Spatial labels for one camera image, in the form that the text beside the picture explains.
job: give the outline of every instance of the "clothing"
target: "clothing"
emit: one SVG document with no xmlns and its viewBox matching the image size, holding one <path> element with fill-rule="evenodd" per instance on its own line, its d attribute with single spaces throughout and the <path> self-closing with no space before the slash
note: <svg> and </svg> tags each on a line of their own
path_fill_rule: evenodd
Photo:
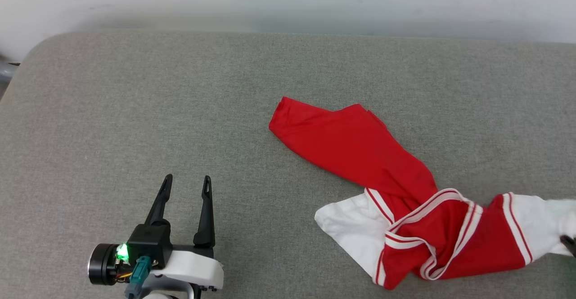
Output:
<svg viewBox="0 0 576 299">
<path fill-rule="evenodd" d="M 269 129 L 301 157 L 365 187 L 315 220 L 387 289 L 409 272 L 448 279 L 570 254 L 559 236 L 576 235 L 576 201 L 510 193 L 483 208 L 454 189 L 438 191 L 426 166 L 359 104 L 328 111 L 284 97 Z"/>
</svg>

